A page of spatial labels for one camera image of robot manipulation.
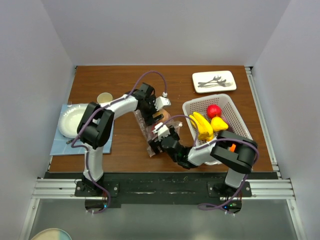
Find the fake red apple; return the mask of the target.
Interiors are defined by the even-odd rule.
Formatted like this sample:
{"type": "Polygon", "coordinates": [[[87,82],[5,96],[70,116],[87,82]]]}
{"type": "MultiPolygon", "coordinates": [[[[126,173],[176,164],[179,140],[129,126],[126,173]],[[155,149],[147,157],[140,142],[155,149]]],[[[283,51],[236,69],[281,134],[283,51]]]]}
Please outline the fake red apple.
{"type": "Polygon", "coordinates": [[[163,123],[162,123],[162,122],[160,122],[160,123],[158,123],[158,124],[155,124],[154,127],[153,127],[153,129],[152,129],[152,133],[153,133],[154,135],[156,135],[156,134],[158,133],[159,129],[160,129],[162,126],[163,126],[163,123]]]}
{"type": "Polygon", "coordinates": [[[207,107],[206,109],[206,113],[207,113],[207,116],[210,118],[210,119],[213,119],[215,117],[221,117],[222,115],[222,110],[221,108],[216,105],[216,104],[211,104],[207,107]]]}

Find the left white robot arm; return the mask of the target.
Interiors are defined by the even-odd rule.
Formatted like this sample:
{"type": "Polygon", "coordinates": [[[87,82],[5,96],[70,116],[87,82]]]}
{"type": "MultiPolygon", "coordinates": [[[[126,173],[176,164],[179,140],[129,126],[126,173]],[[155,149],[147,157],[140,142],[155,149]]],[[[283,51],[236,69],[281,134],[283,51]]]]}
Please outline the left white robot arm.
{"type": "Polygon", "coordinates": [[[95,102],[87,105],[77,127],[76,140],[85,149],[84,171],[81,179],[84,190],[92,196],[101,195],[104,190],[102,167],[103,148],[111,136],[114,120],[130,112],[139,111],[142,124],[151,126],[159,117],[156,108],[155,89],[143,83],[139,89],[125,93],[122,97],[102,106],[95,102]]]}

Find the fake yellow lemon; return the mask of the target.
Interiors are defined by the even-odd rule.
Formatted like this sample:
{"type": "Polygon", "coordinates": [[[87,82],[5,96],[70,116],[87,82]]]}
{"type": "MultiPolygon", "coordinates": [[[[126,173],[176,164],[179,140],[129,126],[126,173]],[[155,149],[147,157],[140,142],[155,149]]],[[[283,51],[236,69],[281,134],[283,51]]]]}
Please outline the fake yellow lemon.
{"type": "Polygon", "coordinates": [[[222,118],[218,116],[211,119],[210,125],[214,132],[225,131],[229,128],[222,118]]]}

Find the fake orange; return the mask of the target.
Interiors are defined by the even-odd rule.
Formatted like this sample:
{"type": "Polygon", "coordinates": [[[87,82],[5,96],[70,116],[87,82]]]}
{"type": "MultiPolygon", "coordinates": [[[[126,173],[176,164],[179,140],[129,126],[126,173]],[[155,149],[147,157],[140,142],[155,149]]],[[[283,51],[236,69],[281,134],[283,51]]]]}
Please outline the fake orange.
{"type": "Polygon", "coordinates": [[[236,147],[237,147],[236,144],[233,143],[231,147],[229,147],[229,151],[234,153],[236,150],[236,147]]]}

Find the fake yellow banana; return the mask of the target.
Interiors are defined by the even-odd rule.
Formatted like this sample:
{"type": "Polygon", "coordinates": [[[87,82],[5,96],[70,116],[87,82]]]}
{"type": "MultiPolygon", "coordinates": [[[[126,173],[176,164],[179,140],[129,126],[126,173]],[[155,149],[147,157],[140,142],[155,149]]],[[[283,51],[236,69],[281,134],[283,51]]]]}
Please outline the fake yellow banana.
{"type": "Polygon", "coordinates": [[[201,115],[199,112],[193,112],[189,115],[189,117],[192,119],[192,126],[198,129],[197,139],[199,141],[209,142],[213,140],[213,128],[203,115],[201,115]]]}

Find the fake purple eggplant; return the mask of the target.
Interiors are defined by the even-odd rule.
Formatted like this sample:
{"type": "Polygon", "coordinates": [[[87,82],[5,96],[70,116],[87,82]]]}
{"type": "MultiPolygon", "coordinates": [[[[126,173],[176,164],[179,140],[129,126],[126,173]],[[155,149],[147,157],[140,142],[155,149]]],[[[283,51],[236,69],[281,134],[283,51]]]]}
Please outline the fake purple eggplant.
{"type": "Polygon", "coordinates": [[[227,118],[226,118],[224,115],[221,116],[221,119],[222,119],[228,126],[230,126],[230,123],[228,122],[227,118]]]}

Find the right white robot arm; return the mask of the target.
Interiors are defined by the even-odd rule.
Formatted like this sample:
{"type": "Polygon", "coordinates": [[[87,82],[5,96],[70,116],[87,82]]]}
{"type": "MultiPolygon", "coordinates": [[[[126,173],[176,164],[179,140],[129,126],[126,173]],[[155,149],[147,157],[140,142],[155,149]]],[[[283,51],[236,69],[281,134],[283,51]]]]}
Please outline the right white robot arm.
{"type": "Polygon", "coordinates": [[[217,137],[199,146],[183,146],[180,137],[171,129],[164,137],[148,141],[155,154],[165,152],[173,162],[185,169],[197,168],[217,160],[228,167],[223,192],[230,197],[240,190],[259,157],[258,144],[249,138],[223,130],[217,137]]]}

